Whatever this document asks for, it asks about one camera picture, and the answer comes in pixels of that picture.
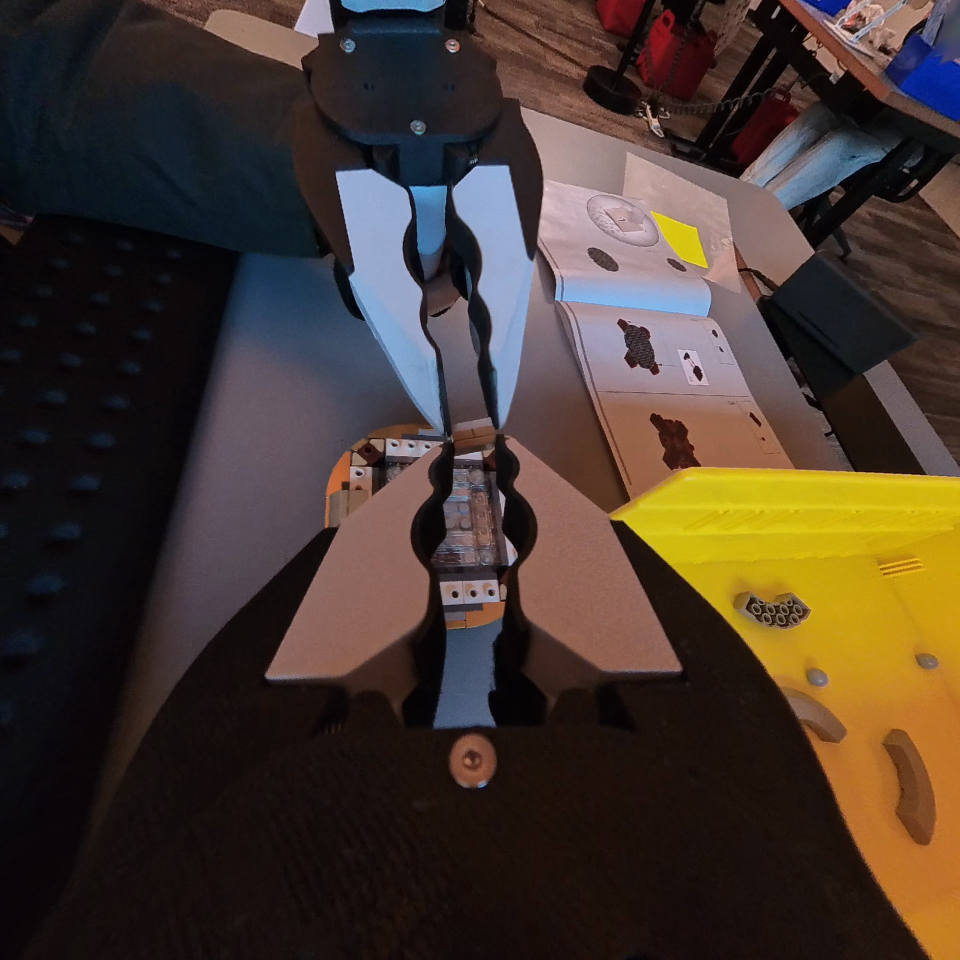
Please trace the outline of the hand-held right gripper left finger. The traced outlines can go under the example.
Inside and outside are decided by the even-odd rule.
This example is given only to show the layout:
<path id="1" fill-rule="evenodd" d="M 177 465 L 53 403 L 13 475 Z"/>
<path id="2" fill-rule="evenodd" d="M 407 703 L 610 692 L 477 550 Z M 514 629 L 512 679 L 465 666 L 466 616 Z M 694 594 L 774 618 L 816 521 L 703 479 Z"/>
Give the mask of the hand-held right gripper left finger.
<path id="1" fill-rule="evenodd" d="M 448 532 L 453 462 L 443 442 L 340 524 L 267 682 L 375 692 L 404 725 L 433 727 L 447 627 L 432 560 Z"/>

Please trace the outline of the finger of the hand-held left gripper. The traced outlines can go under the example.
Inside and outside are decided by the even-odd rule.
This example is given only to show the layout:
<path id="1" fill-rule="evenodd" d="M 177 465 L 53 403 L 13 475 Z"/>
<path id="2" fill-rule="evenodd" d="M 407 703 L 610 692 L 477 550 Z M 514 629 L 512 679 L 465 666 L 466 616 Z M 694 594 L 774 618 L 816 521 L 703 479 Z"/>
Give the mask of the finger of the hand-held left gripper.
<path id="1" fill-rule="evenodd" d="M 409 191 L 372 169 L 335 174 L 357 306 L 418 411 L 450 432 L 443 366 L 426 330 L 426 296 L 411 257 L 416 216 Z"/>
<path id="2" fill-rule="evenodd" d="M 467 277 L 486 414 L 501 429 L 518 384 L 534 271 L 507 166 L 477 165 L 449 188 L 448 240 Z"/>

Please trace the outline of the round toy brick model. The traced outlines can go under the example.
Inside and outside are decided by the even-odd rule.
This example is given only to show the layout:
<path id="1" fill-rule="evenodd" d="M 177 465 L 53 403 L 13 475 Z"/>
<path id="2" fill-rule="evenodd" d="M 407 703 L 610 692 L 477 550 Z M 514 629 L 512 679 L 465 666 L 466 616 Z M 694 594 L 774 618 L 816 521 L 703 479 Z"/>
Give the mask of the round toy brick model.
<path id="1" fill-rule="evenodd" d="M 338 527 L 409 466 L 437 449 L 444 435 L 420 423 L 374 430 L 342 453 L 326 487 L 326 527 Z M 507 570 L 517 551 L 502 529 L 505 497 L 496 451 L 454 456 L 443 504 L 446 534 L 431 560 L 438 574 L 446 627 L 490 625 L 503 615 Z"/>

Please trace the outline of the yellow plastic bin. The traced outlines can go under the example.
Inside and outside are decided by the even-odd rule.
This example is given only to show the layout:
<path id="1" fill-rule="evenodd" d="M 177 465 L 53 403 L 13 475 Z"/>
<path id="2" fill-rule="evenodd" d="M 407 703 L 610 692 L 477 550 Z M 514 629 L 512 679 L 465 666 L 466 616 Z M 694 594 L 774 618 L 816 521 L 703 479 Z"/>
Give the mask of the yellow plastic bin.
<path id="1" fill-rule="evenodd" d="M 951 477 L 694 467 L 610 517 L 626 523 L 733 626 L 776 685 L 802 690 L 847 728 L 801 725 L 861 853 L 931 958 L 958 958 L 959 493 Z M 750 592 L 795 594 L 798 627 L 757 625 Z M 916 844 L 895 810 L 882 746 L 916 743 L 937 824 Z"/>

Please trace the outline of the person's left forearm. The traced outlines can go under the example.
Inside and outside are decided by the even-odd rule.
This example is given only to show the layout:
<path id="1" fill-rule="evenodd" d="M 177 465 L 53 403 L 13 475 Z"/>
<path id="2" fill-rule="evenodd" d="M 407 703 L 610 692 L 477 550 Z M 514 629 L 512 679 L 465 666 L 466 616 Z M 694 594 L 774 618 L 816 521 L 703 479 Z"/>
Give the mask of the person's left forearm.
<path id="1" fill-rule="evenodd" d="M 2 2 L 2 204 L 323 258 L 295 175 L 300 70 L 141 2 Z"/>

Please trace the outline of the open instruction booklet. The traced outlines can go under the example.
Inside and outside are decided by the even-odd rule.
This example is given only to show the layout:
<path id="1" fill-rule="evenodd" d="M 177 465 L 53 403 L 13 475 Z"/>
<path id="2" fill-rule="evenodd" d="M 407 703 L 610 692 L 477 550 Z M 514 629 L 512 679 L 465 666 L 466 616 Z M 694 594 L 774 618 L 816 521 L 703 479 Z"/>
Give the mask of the open instruction booklet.
<path id="1" fill-rule="evenodd" d="M 538 248 L 629 498 L 688 469 L 792 470 L 710 315 L 703 265 L 637 200 L 546 180 Z"/>

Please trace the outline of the scattered loose toy bricks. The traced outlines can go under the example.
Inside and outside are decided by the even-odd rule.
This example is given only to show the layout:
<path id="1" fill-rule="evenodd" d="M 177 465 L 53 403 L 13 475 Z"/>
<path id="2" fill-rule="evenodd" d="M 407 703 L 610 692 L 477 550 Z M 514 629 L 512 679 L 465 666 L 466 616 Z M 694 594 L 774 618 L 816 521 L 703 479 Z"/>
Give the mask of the scattered loose toy bricks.
<path id="1" fill-rule="evenodd" d="M 795 594 L 780 594 L 766 601 L 750 591 L 735 596 L 734 608 L 759 626 L 787 629 L 800 626 L 810 608 Z M 816 738 L 841 743 L 848 729 L 826 705 L 803 690 L 782 686 L 780 691 L 795 715 Z M 894 765 L 898 801 L 894 813 L 906 833 L 919 846 L 929 846 L 937 825 L 937 803 L 930 771 L 916 743 L 902 728 L 892 728 L 882 746 Z"/>

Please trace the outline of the yellow sticky note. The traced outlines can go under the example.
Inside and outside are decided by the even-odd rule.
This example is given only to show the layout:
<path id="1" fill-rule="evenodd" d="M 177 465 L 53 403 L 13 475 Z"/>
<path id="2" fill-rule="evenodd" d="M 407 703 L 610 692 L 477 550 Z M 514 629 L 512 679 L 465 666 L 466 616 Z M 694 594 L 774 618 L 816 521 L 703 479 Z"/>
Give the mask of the yellow sticky note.
<path id="1" fill-rule="evenodd" d="M 651 217 L 679 260 L 702 269 L 709 268 L 710 263 L 696 226 L 657 211 L 652 211 Z"/>

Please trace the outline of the clear plastic sheet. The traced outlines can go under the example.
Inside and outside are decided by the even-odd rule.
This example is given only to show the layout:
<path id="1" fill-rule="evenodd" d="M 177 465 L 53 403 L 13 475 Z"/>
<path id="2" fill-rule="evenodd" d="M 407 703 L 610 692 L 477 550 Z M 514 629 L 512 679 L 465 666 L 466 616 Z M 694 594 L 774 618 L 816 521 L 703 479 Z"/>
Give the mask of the clear plastic sheet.
<path id="1" fill-rule="evenodd" d="M 626 159 L 623 195 L 642 210 L 663 213 L 696 227 L 709 266 L 703 269 L 680 260 L 671 246 L 668 257 L 680 267 L 732 293 L 741 289 L 737 251 L 725 198 L 634 154 Z"/>

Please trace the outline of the black pole stand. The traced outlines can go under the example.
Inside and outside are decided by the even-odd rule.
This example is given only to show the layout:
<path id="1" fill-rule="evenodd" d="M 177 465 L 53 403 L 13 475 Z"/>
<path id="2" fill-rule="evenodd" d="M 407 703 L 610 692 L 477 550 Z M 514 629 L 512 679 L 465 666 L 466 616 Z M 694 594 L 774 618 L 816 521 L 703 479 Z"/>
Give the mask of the black pole stand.
<path id="1" fill-rule="evenodd" d="M 583 92 L 603 109 L 623 116 L 633 115 L 640 104 L 642 91 L 632 78 L 637 72 L 636 63 L 641 52 L 650 23 L 655 1 L 645 1 L 643 12 L 638 18 L 632 34 L 625 40 L 618 65 L 602 64 L 590 66 L 585 74 Z"/>

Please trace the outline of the red container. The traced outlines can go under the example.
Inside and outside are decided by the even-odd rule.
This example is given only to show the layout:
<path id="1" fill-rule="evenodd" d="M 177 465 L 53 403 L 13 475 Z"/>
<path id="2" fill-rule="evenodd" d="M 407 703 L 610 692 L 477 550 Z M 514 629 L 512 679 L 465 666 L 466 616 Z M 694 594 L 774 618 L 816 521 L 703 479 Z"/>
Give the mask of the red container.
<path id="1" fill-rule="evenodd" d="M 736 164 L 742 169 L 752 164 L 799 114 L 788 89 L 774 88 L 732 140 L 730 153 Z"/>
<path id="2" fill-rule="evenodd" d="M 718 34 L 700 23 L 681 24 L 667 8 L 654 20 L 635 69 L 645 88 L 674 101 L 690 102 L 714 65 Z"/>
<path id="3" fill-rule="evenodd" d="M 595 11 L 604 31 L 628 39 L 643 13 L 645 1 L 599 0 Z"/>

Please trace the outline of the black dotted mat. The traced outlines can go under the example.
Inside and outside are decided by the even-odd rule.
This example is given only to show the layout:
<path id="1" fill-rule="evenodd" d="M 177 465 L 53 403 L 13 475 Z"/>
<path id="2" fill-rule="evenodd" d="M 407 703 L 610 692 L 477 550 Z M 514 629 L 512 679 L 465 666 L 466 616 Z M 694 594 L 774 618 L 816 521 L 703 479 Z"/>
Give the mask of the black dotted mat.
<path id="1" fill-rule="evenodd" d="M 2 958 L 82 844 L 238 259 L 67 217 L 2 252 Z"/>

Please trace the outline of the black power box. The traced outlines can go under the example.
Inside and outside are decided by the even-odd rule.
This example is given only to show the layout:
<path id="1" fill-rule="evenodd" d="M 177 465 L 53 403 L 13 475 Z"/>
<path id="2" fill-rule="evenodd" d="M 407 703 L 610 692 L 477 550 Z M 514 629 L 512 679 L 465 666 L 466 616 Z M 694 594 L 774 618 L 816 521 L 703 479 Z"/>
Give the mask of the black power box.
<path id="1" fill-rule="evenodd" d="M 836 258 L 814 253 L 758 309 L 781 352 L 821 401 L 920 337 Z"/>

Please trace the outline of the wooden top work table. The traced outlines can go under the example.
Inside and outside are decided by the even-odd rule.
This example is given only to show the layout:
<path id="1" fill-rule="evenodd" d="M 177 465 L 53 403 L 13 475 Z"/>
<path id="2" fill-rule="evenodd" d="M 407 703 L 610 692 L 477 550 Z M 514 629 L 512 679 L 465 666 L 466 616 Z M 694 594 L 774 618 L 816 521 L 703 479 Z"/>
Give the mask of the wooden top work table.
<path id="1" fill-rule="evenodd" d="M 854 120 L 893 119 L 903 136 L 887 158 L 846 182 L 830 203 L 823 193 L 804 213 L 801 231 L 820 247 L 870 198 L 899 204 L 913 199 L 958 156 L 958 122 L 906 96 L 869 57 L 847 46 L 826 14 L 805 2 L 764 1 L 749 15 L 759 38 L 693 143 L 692 155 L 710 166 L 724 162 L 733 136 L 751 118 L 755 94 L 765 94 L 792 68 L 834 114 Z"/>

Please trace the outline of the blue plastic bin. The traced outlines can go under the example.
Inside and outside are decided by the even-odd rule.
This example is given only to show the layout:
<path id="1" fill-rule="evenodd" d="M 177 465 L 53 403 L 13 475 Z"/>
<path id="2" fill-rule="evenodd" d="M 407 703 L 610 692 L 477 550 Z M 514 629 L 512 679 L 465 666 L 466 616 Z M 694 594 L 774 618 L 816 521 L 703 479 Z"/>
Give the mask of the blue plastic bin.
<path id="1" fill-rule="evenodd" d="M 959 64 L 942 59 L 920 33 L 906 38 L 884 73 L 909 97 L 959 121 Z"/>

